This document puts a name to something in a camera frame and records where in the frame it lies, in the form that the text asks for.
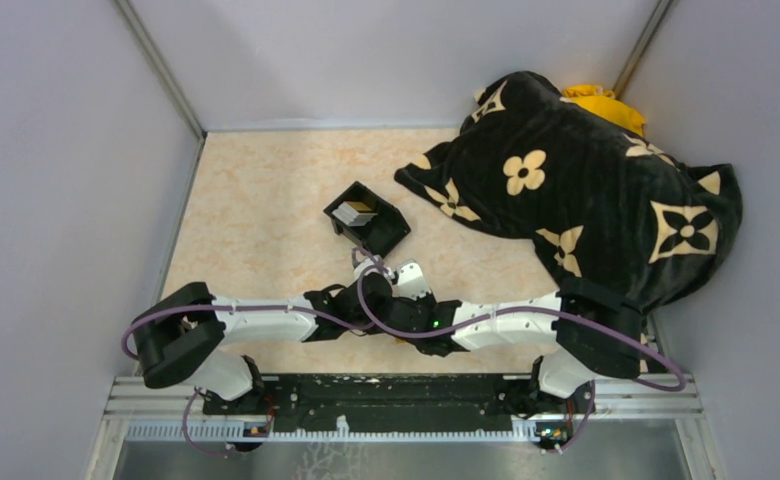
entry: metal corner post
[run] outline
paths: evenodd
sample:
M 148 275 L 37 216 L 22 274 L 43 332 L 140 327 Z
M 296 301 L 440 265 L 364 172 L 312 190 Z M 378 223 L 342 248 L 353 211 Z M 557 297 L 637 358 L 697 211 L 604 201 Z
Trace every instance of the metal corner post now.
M 640 36 L 637 38 L 637 42 L 634 44 L 634 48 L 626 59 L 625 66 L 620 72 L 620 76 L 617 77 L 617 82 L 614 84 L 614 94 L 617 98 L 621 98 L 623 93 L 631 83 L 631 79 L 634 76 L 634 72 L 637 71 L 637 67 L 646 55 L 646 51 L 649 49 L 649 45 L 655 38 L 655 34 L 658 33 L 658 29 L 664 21 L 664 18 L 669 13 L 670 9 L 678 2 L 678 0 L 658 0 L 658 4 L 655 5 L 655 9 L 652 11 L 652 15 L 649 16 L 646 25 L 643 27 L 643 31 L 640 32 Z
M 193 155 L 193 164 L 186 176 L 186 183 L 181 185 L 181 206 L 178 209 L 178 215 L 175 216 L 174 224 L 170 231 L 169 243 L 166 244 L 166 254 L 163 263 L 158 271 L 157 284 L 152 292 L 151 304 L 154 305 L 163 298 L 163 290 L 166 288 L 166 277 L 169 275 L 169 266 L 172 265 L 172 257 L 175 255 L 175 247 L 178 245 L 178 235 L 181 233 L 181 225 L 184 222 L 184 214 L 187 211 L 187 205 L 190 203 L 190 194 L 193 191 L 193 183 L 196 180 L 196 174 L 199 171 L 202 152 L 204 152 L 205 138 L 199 138 L 196 142 L 196 150 Z
M 181 86 L 172 75 L 172 71 L 169 70 L 166 60 L 163 58 L 160 49 L 157 48 L 151 35 L 149 35 L 146 26 L 140 19 L 139 14 L 137 14 L 137 10 L 131 4 L 131 0 L 111 1 L 116 6 L 119 15 L 128 25 L 131 33 L 134 35 L 137 46 L 140 48 L 140 53 L 143 54 L 143 57 L 145 57 L 149 66 L 151 66 L 155 75 L 157 75 L 160 84 L 163 86 L 164 92 L 166 92 L 166 96 L 169 97 L 169 100 L 175 106 L 178 114 L 181 115 L 181 118 L 184 119 L 187 127 L 190 128 L 196 138 L 204 140 L 207 132 L 199 123 L 198 117 L 196 116 L 195 111 L 193 111 L 193 107 L 187 100 L 186 95 L 184 95 L 183 90 L 181 90 Z

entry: black mounting plate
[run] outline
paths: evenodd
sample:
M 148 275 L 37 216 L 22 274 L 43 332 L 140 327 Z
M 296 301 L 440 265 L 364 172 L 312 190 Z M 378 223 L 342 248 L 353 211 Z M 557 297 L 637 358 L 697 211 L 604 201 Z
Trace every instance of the black mounting plate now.
M 275 431 L 334 431 L 346 416 L 351 432 L 510 431 L 511 414 L 566 414 L 566 400 L 532 392 L 530 375 L 265 375 Z M 587 408 L 586 387 L 570 398 Z M 268 404 L 207 399 L 208 415 L 265 415 Z

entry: enclosure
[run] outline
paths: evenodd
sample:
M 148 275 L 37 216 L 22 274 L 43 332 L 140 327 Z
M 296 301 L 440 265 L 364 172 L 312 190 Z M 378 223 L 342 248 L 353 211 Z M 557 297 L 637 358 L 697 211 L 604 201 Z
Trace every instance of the enclosure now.
M 294 438 L 227 460 L 186 445 L 192 387 L 143 388 L 122 332 L 192 281 L 251 298 L 351 281 L 351 243 L 322 210 L 354 181 L 404 213 L 388 258 L 416 258 L 438 296 L 558 287 L 527 240 L 449 221 L 394 181 L 458 135 L 476 91 L 523 70 L 613 89 L 664 151 L 734 166 L 734 249 L 646 331 L 687 389 L 602 381 L 563 456 L 448 434 Z M 348 334 L 228 348 L 268 379 L 514 374 L 551 351 L 441 358 Z M 780 478 L 780 2 L 0 1 L 0 478 L 577 474 Z

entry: beige floor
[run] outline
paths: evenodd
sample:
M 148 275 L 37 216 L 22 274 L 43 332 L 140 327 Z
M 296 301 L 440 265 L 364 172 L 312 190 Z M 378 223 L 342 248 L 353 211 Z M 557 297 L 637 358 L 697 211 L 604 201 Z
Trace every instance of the beige floor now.
M 359 180 L 403 213 L 412 232 L 389 265 L 414 258 L 438 300 L 481 303 L 535 297 L 555 284 L 528 240 L 462 227 L 393 181 L 393 172 L 452 130 L 293 131 L 210 134 L 172 260 L 166 292 L 203 280 L 239 298 L 283 298 L 352 281 L 351 243 L 323 213 Z M 547 353 L 533 345 L 420 354 L 386 335 L 332 342 L 229 347 L 264 373 L 527 372 Z

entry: yellow cloth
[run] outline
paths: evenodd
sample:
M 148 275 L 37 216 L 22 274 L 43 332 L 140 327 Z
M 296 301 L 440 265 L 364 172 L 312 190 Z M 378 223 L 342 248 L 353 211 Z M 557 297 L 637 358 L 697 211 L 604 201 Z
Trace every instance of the yellow cloth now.
M 564 96 L 581 108 L 595 113 L 611 123 L 643 136 L 646 119 L 637 110 L 614 98 L 614 92 L 601 85 L 573 85 Z

